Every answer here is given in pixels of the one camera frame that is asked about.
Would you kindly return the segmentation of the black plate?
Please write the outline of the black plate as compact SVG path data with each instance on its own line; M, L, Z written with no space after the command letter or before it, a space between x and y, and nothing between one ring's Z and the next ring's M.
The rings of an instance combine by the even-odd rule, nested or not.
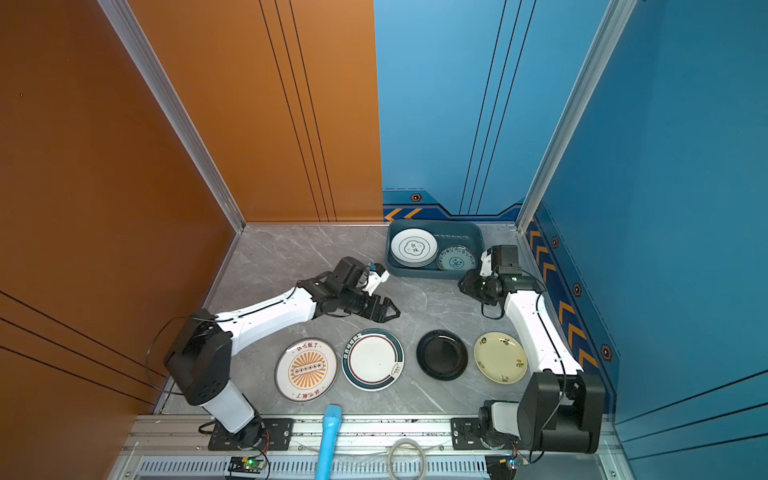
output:
M416 358L421 370L440 381L459 378L467 368L468 350L461 338L448 330L433 330L418 342Z

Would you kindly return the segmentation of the cream yellow plate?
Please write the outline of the cream yellow plate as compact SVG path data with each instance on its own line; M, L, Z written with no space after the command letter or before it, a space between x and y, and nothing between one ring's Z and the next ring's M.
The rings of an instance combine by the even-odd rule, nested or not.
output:
M498 384L517 383L528 371L524 348L511 335L502 332L481 335L474 344L473 355L480 372Z

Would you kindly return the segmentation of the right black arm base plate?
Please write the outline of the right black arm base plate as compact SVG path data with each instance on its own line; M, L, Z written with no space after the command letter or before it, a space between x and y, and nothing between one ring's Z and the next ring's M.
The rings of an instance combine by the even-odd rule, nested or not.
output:
M455 450L528 450L520 437L516 420L494 422L479 417L455 417L450 420L452 445Z

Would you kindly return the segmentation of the white plate dark green rim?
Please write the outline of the white plate dark green rim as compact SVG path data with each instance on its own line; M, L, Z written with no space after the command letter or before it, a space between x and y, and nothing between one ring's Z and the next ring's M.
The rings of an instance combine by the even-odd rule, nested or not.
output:
M405 351L391 332L371 328L358 332L346 344L341 368L354 387L381 391L394 384L404 369Z

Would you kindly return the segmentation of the large orange sunburst plate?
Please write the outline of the large orange sunburst plate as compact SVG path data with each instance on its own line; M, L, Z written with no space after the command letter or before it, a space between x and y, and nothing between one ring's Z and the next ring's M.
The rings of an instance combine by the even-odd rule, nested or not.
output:
M278 392L292 402L315 400L334 385L339 363L334 348L318 338L306 338L290 345L275 368Z

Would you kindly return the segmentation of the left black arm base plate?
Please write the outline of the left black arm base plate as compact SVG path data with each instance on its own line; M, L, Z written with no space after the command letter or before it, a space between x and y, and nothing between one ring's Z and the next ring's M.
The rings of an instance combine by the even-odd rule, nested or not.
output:
M207 448L210 451L287 451L293 426L291 418L255 418L239 432L232 433L216 420Z

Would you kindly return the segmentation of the teal patterned small plate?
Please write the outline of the teal patterned small plate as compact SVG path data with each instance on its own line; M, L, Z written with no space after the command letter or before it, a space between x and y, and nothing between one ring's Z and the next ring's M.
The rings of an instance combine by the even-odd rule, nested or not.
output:
M442 271L473 270L477 268L477 258L466 246L453 245L439 252L437 265Z

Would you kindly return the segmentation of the white flower plate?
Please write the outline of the white flower plate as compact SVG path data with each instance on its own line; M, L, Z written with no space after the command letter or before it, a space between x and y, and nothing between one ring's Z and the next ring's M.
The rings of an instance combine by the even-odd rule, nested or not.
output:
M405 267L421 268L436 259L439 249L433 234L424 229L409 228L391 239L390 253Z

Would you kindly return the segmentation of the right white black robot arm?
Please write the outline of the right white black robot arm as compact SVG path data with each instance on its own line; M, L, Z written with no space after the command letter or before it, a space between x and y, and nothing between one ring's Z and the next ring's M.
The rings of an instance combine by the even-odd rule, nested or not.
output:
M605 387L573 357L549 316L545 284L525 271L514 245L496 245L478 268L459 282L482 307L498 306L518 337L482 335L475 363L493 381L511 384L530 378L518 401L487 400L478 412L479 436L492 449L521 448L529 453L593 454L600 440Z

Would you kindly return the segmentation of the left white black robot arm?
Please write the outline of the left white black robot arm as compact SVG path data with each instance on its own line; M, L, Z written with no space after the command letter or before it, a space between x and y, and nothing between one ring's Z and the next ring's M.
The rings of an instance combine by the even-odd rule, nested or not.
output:
M400 316L376 289L390 277L380 263L342 258L334 270L299 280L287 292L239 310L200 309L185 319L164 365L191 406L204 409L237 448L266 445L267 427L231 381L231 359L251 344L292 325L343 312L376 323Z

